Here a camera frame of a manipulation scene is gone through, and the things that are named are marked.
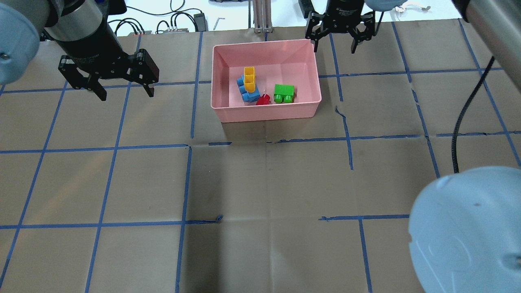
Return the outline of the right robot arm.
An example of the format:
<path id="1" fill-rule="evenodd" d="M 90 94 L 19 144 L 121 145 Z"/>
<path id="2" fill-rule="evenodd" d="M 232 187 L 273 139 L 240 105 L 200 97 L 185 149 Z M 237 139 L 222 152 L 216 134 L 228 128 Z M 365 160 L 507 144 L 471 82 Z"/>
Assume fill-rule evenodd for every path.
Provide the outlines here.
<path id="1" fill-rule="evenodd" d="M 455 0 L 454 6 L 520 90 L 520 1 Z M 458 169 L 458 130 L 469 98 L 452 134 L 455 173 L 426 186 L 409 215 L 410 256 L 425 293 L 520 292 L 520 150 L 488 95 L 519 168 Z"/>

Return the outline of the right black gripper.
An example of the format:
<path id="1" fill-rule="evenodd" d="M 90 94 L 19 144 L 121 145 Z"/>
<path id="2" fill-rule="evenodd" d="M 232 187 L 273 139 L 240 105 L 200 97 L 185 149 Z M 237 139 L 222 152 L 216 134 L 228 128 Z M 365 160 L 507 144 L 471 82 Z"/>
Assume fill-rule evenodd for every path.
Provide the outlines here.
<path id="1" fill-rule="evenodd" d="M 349 33 L 353 37 L 351 53 L 354 54 L 359 44 L 370 41 L 375 35 L 375 12 L 361 15 L 363 0 L 328 0 L 323 14 L 308 13 L 305 38 L 309 39 L 317 52 L 320 39 L 329 33 Z"/>

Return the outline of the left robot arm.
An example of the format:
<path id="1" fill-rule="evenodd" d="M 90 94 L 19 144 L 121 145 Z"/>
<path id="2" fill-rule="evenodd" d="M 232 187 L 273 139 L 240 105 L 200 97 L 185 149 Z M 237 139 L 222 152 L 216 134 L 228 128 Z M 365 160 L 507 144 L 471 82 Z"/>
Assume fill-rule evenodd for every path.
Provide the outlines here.
<path id="1" fill-rule="evenodd" d="M 46 33 L 65 55 L 58 71 L 74 89 L 86 89 L 105 101 L 99 80 L 124 79 L 141 85 L 149 97 L 160 70 L 149 52 L 127 54 L 108 23 L 127 12 L 124 0 L 2 0 L 0 2 L 0 81 L 19 80 Z"/>

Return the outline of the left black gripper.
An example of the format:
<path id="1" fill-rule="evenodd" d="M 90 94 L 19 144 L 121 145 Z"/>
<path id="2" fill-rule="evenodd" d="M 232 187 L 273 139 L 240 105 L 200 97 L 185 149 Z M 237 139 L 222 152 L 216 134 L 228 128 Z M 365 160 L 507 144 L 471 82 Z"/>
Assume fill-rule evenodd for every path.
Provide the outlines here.
<path id="1" fill-rule="evenodd" d="M 106 20 L 60 20 L 51 27 L 51 37 L 65 52 L 58 71 L 73 89 L 92 91 L 106 101 L 99 79 L 123 78 L 141 85 L 150 98 L 154 96 L 153 85 L 160 76 L 157 64 L 145 49 L 127 54 Z"/>

